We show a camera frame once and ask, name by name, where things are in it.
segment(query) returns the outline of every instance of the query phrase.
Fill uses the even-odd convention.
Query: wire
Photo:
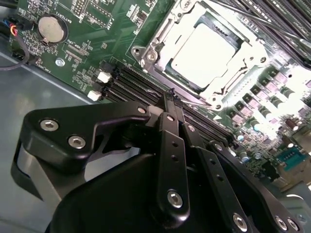
[[[0,6],[11,8],[11,9],[17,9],[17,1],[11,1],[11,0],[0,0]]]
[[[19,43],[20,47],[23,49],[25,56],[23,60],[19,62],[18,64],[12,65],[10,67],[0,67],[0,71],[9,71],[9,70],[17,69],[29,61],[30,54],[29,54],[27,45],[25,44],[24,40],[18,34],[14,37],[14,39]]]
[[[13,36],[17,36],[17,29],[15,25],[11,25],[10,32]]]
[[[235,8],[233,6],[230,6],[230,5],[226,4],[226,3],[223,3],[221,1],[218,1],[218,0],[209,0],[209,1],[212,1],[212,2],[214,2],[214,3],[216,3],[216,4],[220,5],[220,6],[223,6],[223,7],[227,8],[227,9],[229,9],[231,11],[239,13],[239,14],[245,16],[245,17],[248,17],[248,18],[254,20],[255,22],[260,23],[260,24],[262,24],[262,25],[264,25],[266,27],[269,27],[269,28],[271,28],[271,29],[273,29],[273,30],[275,30],[275,31],[277,31],[279,33],[282,33],[283,35],[285,35],[285,36],[287,36],[287,37],[289,37],[291,39],[298,40],[303,45],[311,48],[311,43],[309,41],[307,41],[307,40],[305,40],[305,39],[303,39],[303,38],[301,38],[299,36],[296,36],[296,35],[294,35],[292,33],[289,33],[287,31],[279,28],[277,25],[275,25],[273,23],[270,23],[270,22],[268,22],[266,20],[263,20],[262,18],[259,18],[257,16],[254,16],[254,15],[248,13],[248,12],[245,12],[245,11],[242,11],[240,9],[237,9],[237,8]]]

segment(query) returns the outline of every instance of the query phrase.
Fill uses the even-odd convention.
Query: black memory slot
[[[300,24],[302,27],[300,30],[302,33],[305,34],[305,31],[307,31],[307,38],[310,38],[310,31],[311,31],[311,24],[308,22],[308,20],[294,7],[292,4],[290,4],[289,1],[282,1],[281,4],[284,5],[284,7],[288,10],[288,12],[291,14],[293,18],[296,19],[297,23]]]
[[[303,4],[305,4],[306,8],[309,8],[311,10],[311,3],[308,1],[303,1],[303,0],[298,0],[300,2],[302,2]],[[301,15],[303,15],[303,17],[305,18],[305,20],[307,21],[307,23],[311,23],[311,15],[309,15],[305,9],[303,9],[302,6],[300,6],[297,3],[297,0],[288,0],[288,2],[297,10],[300,12]]]
[[[247,11],[249,13],[255,14],[259,17],[261,15],[257,11],[252,11],[247,5],[244,5],[245,2],[240,0],[227,0],[227,2],[243,11]],[[277,33],[276,31],[269,29],[265,26],[261,26],[260,24],[257,24],[250,20],[260,31],[262,31],[266,36],[271,38],[273,41],[275,41],[281,48],[284,50],[288,55],[290,55],[299,65],[302,67],[311,70],[311,61],[307,60],[305,58],[305,55],[299,51],[296,47],[294,47],[291,42],[285,38],[281,33]]]
[[[113,85],[111,91],[114,92],[115,89],[119,89],[120,86],[130,87],[129,88],[130,92],[135,95],[134,97],[132,96],[130,98],[131,100],[135,99],[137,101],[141,101],[141,99],[145,99],[150,104],[157,103],[159,97],[147,92],[148,89],[156,91],[159,94],[163,93],[164,91],[162,88],[155,85],[155,83],[151,82],[150,80],[144,78],[140,74],[134,72],[133,70],[127,67],[123,68],[121,72],[121,77],[116,81],[115,84]],[[118,95],[121,95],[122,92],[124,91],[125,90],[118,91]],[[187,122],[192,124],[200,131],[200,134],[202,135],[202,137],[205,138],[206,142],[210,140],[218,140],[224,143],[225,145],[228,145],[228,143],[233,142],[234,137],[231,133],[227,132],[225,129],[216,125],[212,120],[206,118],[199,112],[191,109],[186,104],[184,104],[183,107],[184,107],[184,115],[185,118],[187,119]]]
[[[297,21],[296,20],[290,21],[289,19],[286,18],[286,16],[280,10],[280,8],[278,8],[270,0],[263,0],[263,2],[262,2],[262,0],[260,0],[260,3],[256,2],[256,4],[260,5],[267,13],[269,13],[269,14],[274,13],[275,15],[274,16],[271,15],[271,16],[283,27],[283,29],[285,29],[286,31],[288,31],[292,34],[298,35],[305,40],[308,39],[308,37],[299,29],[299,27],[297,27],[297,25],[295,25],[295,23],[301,24],[299,19],[297,19]],[[282,1],[281,4],[283,4],[286,8],[289,5],[289,8],[293,9],[293,7],[286,1]]]

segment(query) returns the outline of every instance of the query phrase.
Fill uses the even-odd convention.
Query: dimm slot
[[[246,5],[245,2],[240,0],[227,0],[227,2],[243,11],[247,11],[249,13],[255,13],[252,11],[249,6]],[[256,22],[250,20],[258,29],[262,31],[267,37],[275,41],[287,54],[289,54],[299,65],[302,67],[311,70],[311,61],[306,60],[305,55],[299,51],[297,48],[295,48],[289,40],[284,38],[284,36],[280,33],[276,33],[274,30],[269,29],[265,26],[261,26],[260,24],[257,24]]]

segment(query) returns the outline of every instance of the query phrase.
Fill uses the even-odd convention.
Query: screw
[[[66,64],[66,62],[63,60],[63,59],[61,59],[61,58],[57,58],[56,60],[55,60],[55,64],[58,66],[58,67],[63,67],[65,64]]]
[[[287,221],[291,225],[291,227],[295,229],[295,231],[299,231],[299,228],[294,221],[292,221],[290,218],[288,218]]]
[[[55,131],[58,129],[58,124],[54,120],[46,119],[40,122],[40,127],[45,131]]]
[[[194,132],[195,128],[192,125],[188,125],[188,129],[190,129],[190,131]]]
[[[247,232],[247,224],[239,214],[234,213],[233,221],[242,232]]]
[[[181,208],[183,206],[183,200],[181,196],[175,191],[170,191],[167,193],[167,200],[175,208]]]
[[[69,145],[71,145],[73,148],[76,149],[82,149],[83,147],[86,146],[86,142],[82,137],[79,136],[71,136],[68,139]]]
[[[174,121],[174,118],[170,115],[167,115],[167,119],[170,120],[170,121]]]
[[[285,224],[285,222],[278,216],[276,216],[276,223],[278,224],[278,226],[283,229],[284,231],[287,230],[287,226]]]
[[[149,61],[155,61],[156,60],[156,57],[157,57],[157,53],[155,53],[154,51],[149,51],[147,53],[147,59]]]
[[[138,108],[138,111],[139,111],[140,113],[143,113],[143,114],[146,113],[146,110],[144,110],[143,108]]]
[[[216,147],[217,150],[220,150],[220,151],[223,150],[223,148],[220,145],[218,145],[218,144],[215,144],[215,147]]]

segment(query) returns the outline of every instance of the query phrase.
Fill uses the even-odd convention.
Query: ram slot
[[[244,1],[240,1],[240,0],[227,0],[227,2],[240,9],[243,11],[248,11],[250,13],[254,13],[255,15],[262,17],[261,14],[259,14],[255,9],[252,9],[251,6],[249,6],[248,4],[246,4]],[[273,40],[274,42],[276,42],[281,48],[282,50],[284,50],[289,56],[291,56],[299,65],[301,65],[302,67],[311,70],[311,61],[307,60],[305,57],[305,52],[301,52],[300,50],[298,50],[296,47],[293,46],[293,44],[291,44],[291,42],[287,39],[284,38],[284,35],[281,33],[277,33],[276,31],[269,29],[265,26],[262,26],[252,20],[250,20],[254,25],[256,25],[256,27],[262,31],[267,37],[269,37],[271,40]]]
[[[300,37],[308,40],[310,38],[311,30],[309,23],[303,16],[293,8],[287,1],[278,0],[264,0],[266,4],[284,20],[284,23],[289,25]]]

